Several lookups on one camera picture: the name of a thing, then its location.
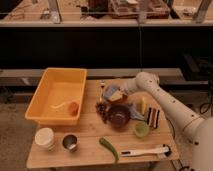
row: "green pepper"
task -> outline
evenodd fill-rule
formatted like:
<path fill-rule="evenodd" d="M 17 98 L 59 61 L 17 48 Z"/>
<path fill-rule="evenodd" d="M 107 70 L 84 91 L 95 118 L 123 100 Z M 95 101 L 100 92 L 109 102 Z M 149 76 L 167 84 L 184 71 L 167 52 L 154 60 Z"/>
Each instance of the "green pepper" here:
<path fill-rule="evenodd" d="M 118 153 L 117 153 L 116 149 L 113 147 L 113 145 L 109 141 L 107 141 L 105 138 L 100 138 L 99 143 L 112 152 L 112 154 L 115 157 L 114 163 L 117 163 L 119 160 L 119 157 L 118 157 Z"/>

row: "yellow tray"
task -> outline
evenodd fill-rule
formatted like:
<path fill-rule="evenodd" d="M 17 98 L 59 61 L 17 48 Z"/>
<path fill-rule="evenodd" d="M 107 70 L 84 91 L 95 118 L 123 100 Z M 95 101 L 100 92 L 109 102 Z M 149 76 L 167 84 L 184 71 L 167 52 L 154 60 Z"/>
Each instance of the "yellow tray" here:
<path fill-rule="evenodd" d="M 43 125 L 76 125 L 80 117 L 86 84 L 86 69 L 47 68 L 25 113 L 26 119 Z M 79 105 L 71 115 L 71 102 Z"/>

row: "orange ball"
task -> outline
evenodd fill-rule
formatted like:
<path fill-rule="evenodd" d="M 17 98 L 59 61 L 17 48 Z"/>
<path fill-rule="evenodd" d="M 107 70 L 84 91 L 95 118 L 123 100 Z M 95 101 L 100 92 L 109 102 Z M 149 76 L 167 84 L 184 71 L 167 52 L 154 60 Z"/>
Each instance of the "orange ball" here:
<path fill-rule="evenodd" d="M 75 116 L 78 114 L 79 105 L 76 102 L 71 102 L 68 106 L 68 111 L 71 115 Z"/>

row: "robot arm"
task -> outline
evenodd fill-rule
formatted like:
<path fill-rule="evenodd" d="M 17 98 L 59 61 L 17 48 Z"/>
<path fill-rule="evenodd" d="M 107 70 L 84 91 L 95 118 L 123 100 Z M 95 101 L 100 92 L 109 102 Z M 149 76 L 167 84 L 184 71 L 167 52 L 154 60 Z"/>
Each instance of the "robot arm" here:
<path fill-rule="evenodd" d="M 213 169 L 213 118 L 204 120 L 197 113 L 159 87 L 159 78 L 151 73 L 140 72 L 133 79 L 124 82 L 120 90 L 125 95 L 147 91 L 161 105 L 185 136 L 193 142 L 191 170 Z"/>

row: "white cup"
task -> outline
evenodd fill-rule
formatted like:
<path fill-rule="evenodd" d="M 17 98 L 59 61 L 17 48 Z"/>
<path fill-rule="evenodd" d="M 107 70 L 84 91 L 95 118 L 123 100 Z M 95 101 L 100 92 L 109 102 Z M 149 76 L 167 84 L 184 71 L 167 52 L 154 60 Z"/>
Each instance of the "white cup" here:
<path fill-rule="evenodd" d="M 51 128 L 41 128 L 36 132 L 35 143 L 47 150 L 54 147 L 54 132 Z"/>

